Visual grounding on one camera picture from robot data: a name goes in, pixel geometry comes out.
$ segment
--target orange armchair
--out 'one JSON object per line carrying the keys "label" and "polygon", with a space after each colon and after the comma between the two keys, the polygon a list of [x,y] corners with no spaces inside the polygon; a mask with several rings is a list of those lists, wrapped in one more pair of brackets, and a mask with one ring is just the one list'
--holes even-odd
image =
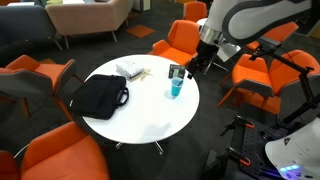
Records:
{"label": "orange armchair", "polygon": [[188,20],[176,20],[169,31],[168,42],[153,44],[153,54],[186,65],[197,54],[200,41],[199,25]]}
{"label": "orange armchair", "polygon": [[[275,27],[264,34],[265,37],[272,39],[274,41],[282,43],[286,40],[291,34],[293,34],[299,26],[294,22],[289,22],[287,24],[283,24],[281,26]],[[246,45],[246,47],[250,51],[254,51],[259,47],[259,43],[257,41],[253,41]]]}
{"label": "orange armchair", "polygon": [[[232,95],[237,88],[243,88],[252,92],[259,93],[264,98],[280,96],[289,87],[300,83],[299,72],[282,62],[274,59],[268,69],[266,62],[262,58],[249,60],[251,55],[244,54],[236,63],[232,70],[232,81],[234,87],[220,100],[217,106],[221,106],[227,98]],[[320,66],[318,61],[310,54],[301,51],[293,50],[288,54],[283,54],[282,57],[291,59],[295,64],[301,67],[314,68],[309,72],[309,81],[320,77]]]}
{"label": "orange armchair", "polygon": [[13,156],[0,151],[0,179],[109,180],[105,158],[96,141],[69,122],[31,141],[19,170]]}
{"label": "orange armchair", "polygon": [[74,120],[57,94],[63,85],[75,75],[76,64],[69,60],[66,64],[42,64],[27,55],[22,55],[5,68],[0,68],[0,91],[23,98],[24,110],[30,116],[27,98],[54,97],[68,117]]}
{"label": "orange armchair", "polygon": [[183,19],[197,22],[207,17],[207,5],[200,1],[190,1],[183,5]]}

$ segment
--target plastic cup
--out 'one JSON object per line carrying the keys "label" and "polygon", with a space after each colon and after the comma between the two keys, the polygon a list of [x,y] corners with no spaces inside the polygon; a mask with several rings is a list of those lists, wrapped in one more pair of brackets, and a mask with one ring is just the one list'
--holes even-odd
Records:
{"label": "plastic cup", "polygon": [[171,95],[178,96],[180,94],[181,87],[183,85],[183,79],[174,77],[171,80]]}

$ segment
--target bag handle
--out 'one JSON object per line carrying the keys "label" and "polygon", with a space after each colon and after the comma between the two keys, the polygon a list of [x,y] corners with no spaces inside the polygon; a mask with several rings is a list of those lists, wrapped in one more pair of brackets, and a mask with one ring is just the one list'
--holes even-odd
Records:
{"label": "bag handle", "polygon": [[[121,102],[121,99],[123,97],[123,95],[126,95],[127,98],[126,100],[124,100],[123,102]],[[119,95],[118,95],[118,98],[117,98],[117,105],[118,106],[123,106],[127,103],[129,99],[129,89],[127,87],[124,87],[120,92],[119,92]]]}

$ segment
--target black laptop bag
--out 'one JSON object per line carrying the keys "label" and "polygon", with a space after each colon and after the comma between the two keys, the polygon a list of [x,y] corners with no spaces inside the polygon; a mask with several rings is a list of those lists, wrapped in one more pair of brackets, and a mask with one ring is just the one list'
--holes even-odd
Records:
{"label": "black laptop bag", "polygon": [[128,99],[125,77],[95,74],[74,92],[70,110],[76,115],[107,120]]}

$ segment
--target table top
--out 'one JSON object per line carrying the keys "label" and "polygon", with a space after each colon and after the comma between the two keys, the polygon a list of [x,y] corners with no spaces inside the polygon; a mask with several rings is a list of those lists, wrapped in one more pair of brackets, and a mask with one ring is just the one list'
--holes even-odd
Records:
{"label": "table top", "polygon": [[172,97],[168,73],[169,65],[176,63],[154,55],[130,55],[114,59],[97,68],[89,77],[94,74],[119,75],[116,64],[124,60],[133,60],[150,69],[151,76],[148,75],[143,81],[127,81],[130,98],[109,120],[83,117],[85,122],[103,137],[128,144],[160,141],[185,127],[199,104],[196,81],[185,75],[180,95]]}

